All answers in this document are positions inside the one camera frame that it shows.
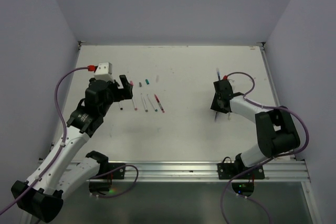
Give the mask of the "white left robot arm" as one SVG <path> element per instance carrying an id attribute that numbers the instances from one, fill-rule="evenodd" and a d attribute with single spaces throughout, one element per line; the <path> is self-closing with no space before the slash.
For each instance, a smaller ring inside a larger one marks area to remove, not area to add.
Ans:
<path id="1" fill-rule="evenodd" d="M 119 78 L 120 83 L 111 77 L 107 80 L 90 79 L 85 97 L 64 123 L 63 136 L 24 182 L 14 182 L 11 192 L 20 209 L 39 221 L 49 223 L 60 213 L 64 200 L 85 181 L 115 178 L 114 173 L 128 167 L 121 163 L 111 168 L 107 156 L 91 151 L 76 168 L 66 172 L 77 152 L 103 124 L 111 105 L 133 98 L 133 86 L 125 75 Z"/>

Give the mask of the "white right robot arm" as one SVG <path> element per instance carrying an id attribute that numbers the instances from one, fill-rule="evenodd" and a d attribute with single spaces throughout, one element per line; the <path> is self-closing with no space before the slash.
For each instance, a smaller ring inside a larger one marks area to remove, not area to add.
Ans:
<path id="1" fill-rule="evenodd" d="M 233 162 L 219 163 L 219 171 L 229 178 L 235 175 L 246 178 L 252 173 L 253 166 L 300 146 L 296 127 L 285 108 L 265 108 L 248 102 L 241 92 L 233 91 L 227 79 L 215 81 L 214 89 L 211 110 L 241 115 L 256 126 L 257 144 L 237 154 Z"/>

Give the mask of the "green capped white marker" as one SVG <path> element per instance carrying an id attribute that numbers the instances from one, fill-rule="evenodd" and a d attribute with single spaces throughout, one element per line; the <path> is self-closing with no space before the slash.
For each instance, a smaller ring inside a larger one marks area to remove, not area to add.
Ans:
<path id="1" fill-rule="evenodd" d="M 152 99 L 150 98 L 149 94 L 147 94 L 146 96 L 147 96 L 148 101 L 149 101 L 151 107 L 153 108 L 153 110 L 154 110 L 155 112 L 157 112 L 158 109 L 156 108 L 156 106 L 155 106 L 154 102 L 152 101 Z"/>

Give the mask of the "pink capped white marker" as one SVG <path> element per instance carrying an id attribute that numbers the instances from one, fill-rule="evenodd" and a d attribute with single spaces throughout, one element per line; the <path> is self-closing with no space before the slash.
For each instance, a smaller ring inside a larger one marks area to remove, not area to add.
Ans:
<path id="1" fill-rule="evenodd" d="M 138 107 L 137 107 L 137 103 L 134 98 L 132 98 L 132 104 L 133 104 L 134 110 L 137 111 Z"/>

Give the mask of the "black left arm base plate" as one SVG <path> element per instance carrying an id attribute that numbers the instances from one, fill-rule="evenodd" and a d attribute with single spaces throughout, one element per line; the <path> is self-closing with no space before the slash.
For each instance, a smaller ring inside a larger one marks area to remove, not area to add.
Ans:
<path id="1" fill-rule="evenodd" d="M 117 169 L 113 173 L 101 176 L 89 182 L 89 191 L 92 194 L 98 195 L 115 195 L 120 192 L 117 189 L 117 182 L 124 179 L 125 168 L 122 167 L 125 163 L 107 163 L 106 166 L 98 174 L 104 174 L 111 170 Z"/>

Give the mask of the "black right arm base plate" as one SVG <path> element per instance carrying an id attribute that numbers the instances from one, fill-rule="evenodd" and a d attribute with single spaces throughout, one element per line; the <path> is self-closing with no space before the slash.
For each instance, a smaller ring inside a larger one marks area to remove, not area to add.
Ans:
<path id="1" fill-rule="evenodd" d="M 255 181 L 265 179 L 263 167 L 246 172 L 249 168 L 245 167 L 240 159 L 232 161 L 230 157 L 225 157 L 220 163 L 217 163 L 217 173 L 219 180 L 230 180 L 239 175 L 236 179 L 245 180 L 245 182 L 231 183 L 232 190 L 241 196 L 249 197 L 255 189 Z"/>

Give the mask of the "grey capped white marker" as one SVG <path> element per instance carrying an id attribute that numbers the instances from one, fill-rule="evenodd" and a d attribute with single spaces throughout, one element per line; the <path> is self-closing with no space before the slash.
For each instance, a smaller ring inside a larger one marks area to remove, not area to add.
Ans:
<path id="1" fill-rule="evenodd" d="M 146 105 L 146 101 L 145 101 L 145 98 L 144 98 L 143 94 L 141 93 L 140 96 L 141 96 L 141 100 L 142 100 L 144 110 L 145 110 L 145 112 L 148 112 L 148 107 Z"/>

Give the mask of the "red gel pen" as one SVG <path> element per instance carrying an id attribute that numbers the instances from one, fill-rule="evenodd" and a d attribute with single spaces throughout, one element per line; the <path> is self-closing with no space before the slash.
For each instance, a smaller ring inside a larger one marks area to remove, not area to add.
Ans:
<path id="1" fill-rule="evenodd" d="M 158 103 L 158 105 L 159 105 L 159 107 L 160 107 L 162 113 L 165 113 L 165 110 L 164 110 L 164 108 L 163 108 L 163 106 L 162 106 L 162 104 L 161 104 L 161 102 L 160 102 L 158 96 L 157 96 L 156 94 L 154 94 L 154 97 L 155 97 L 155 99 L 156 99 L 156 101 L 157 101 L 157 103 Z"/>

